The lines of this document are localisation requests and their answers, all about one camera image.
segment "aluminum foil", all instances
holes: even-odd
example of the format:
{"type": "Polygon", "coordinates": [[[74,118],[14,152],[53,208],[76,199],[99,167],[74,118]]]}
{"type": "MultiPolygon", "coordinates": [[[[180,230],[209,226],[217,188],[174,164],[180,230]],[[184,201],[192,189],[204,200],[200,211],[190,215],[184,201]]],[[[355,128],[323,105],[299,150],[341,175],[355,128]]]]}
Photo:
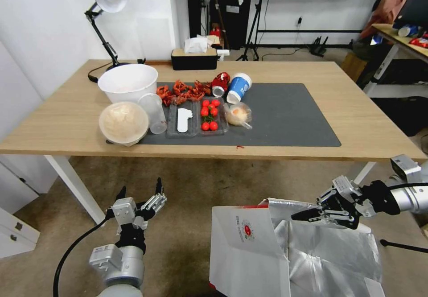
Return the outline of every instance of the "aluminum foil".
{"type": "Polygon", "coordinates": [[[382,266],[371,233],[291,221],[314,205],[269,199],[278,244],[289,260],[292,297],[370,297],[366,278],[380,282],[382,266]]]}

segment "blue paper cup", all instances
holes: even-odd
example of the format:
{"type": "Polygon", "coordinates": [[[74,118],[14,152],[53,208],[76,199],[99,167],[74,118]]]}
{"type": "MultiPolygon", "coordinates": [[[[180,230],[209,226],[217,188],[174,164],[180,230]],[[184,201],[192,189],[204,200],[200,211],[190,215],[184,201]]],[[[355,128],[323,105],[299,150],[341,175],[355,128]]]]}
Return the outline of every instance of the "blue paper cup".
{"type": "Polygon", "coordinates": [[[398,36],[400,37],[408,37],[417,34],[419,31],[418,26],[413,25],[405,25],[398,30],[398,36]]]}
{"type": "Polygon", "coordinates": [[[246,91],[251,88],[251,78],[245,73],[236,73],[232,77],[226,101],[231,104],[241,102],[246,91]]]}

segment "red can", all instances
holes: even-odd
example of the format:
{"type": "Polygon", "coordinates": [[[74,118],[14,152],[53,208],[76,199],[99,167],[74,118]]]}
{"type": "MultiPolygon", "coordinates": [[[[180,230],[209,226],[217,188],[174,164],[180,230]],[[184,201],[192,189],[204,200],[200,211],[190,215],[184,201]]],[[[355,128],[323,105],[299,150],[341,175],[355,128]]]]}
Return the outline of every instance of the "red can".
{"type": "Polygon", "coordinates": [[[212,92],[215,97],[222,97],[227,91],[227,86],[230,81],[230,75],[222,72],[212,81],[212,92]]]}

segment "plastic tray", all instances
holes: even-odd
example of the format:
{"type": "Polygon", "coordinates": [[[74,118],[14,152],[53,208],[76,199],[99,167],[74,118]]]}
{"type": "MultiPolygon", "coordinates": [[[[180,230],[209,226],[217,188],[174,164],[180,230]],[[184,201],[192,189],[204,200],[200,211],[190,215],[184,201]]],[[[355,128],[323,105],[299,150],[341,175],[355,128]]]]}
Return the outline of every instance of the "plastic tray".
{"type": "Polygon", "coordinates": [[[166,137],[168,138],[186,138],[193,137],[198,134],[200,130],[200,105],[199,102],[187,101],[181,105],[171,104],[169,106],[168,114],[168,128],[166,130],[166,137]],[[177,120],[178,120],[178,109],[185,108],[191,110],[193,113],[193,118],[187,120],[187,132],[178,132],[177,130],[177,120]]]}
{"type": "Polygon", "coordinates": [[[222,98],[216,98],[214,96],[209,96],[209,97],[205,97],[202,100],[199,101],[198,105],[199,105],[199,109],[202,108],[202,102],[204,100],[208,100],[210,103],[213,99],[217,99],[220,101],[220,105],[217,107],[218,109],[218,114],[215,117],[215,122],[218,125],[218,129],[216,131],[203,131],[201,129],[201,124],[202,124],[202,118],[201,118],[201,111],[198,111],[198,119],[199,119],[199,126],[198,126],[198,131],[199,134],[202,136],[215,136],[215,135],[223,135],[224,133],[227,132],[227,130],[229,130],[229,124],[226,120],[226,112],[224,111],[224,100],[222,98]]]}

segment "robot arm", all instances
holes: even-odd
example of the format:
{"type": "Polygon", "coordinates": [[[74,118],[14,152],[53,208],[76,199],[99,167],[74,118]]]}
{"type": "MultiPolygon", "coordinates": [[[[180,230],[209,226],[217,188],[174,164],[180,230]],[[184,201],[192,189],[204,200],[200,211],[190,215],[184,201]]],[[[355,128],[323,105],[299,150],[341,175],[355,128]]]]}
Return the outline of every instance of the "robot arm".
{"type": "Polygon", "coordinates": [[[401,211],[428,211],[428,183],[423,183],[422,168],[412,159],[400,155],[391,159],[397,173],[387,186],[380,180],[359,187],[347,177],[339,176],[333,185],[317,198],[317,207],[292,215],[293,220],[335,223],[350,229],[358,227],[359,218],[370,218],[378,212],[398,215],[401,211]]]}
{"type": "Polygon", "coordinates": [[[120,239],[115,244],[94,248],[89,258],[89,264],[101,274],[107,286],[100,296],[112,296],[117,292],[127,296],[126,291],[133,292],[132,296],[140,295],[144,277],[143,256],[146,253],[144,231],[148,220],[162,209],[166,201],[160,178],[156,193],[147,202],[136,204],[133,198],[125,198],[124,191],[116,197],[109,210],[119,225],[120,239]]]}

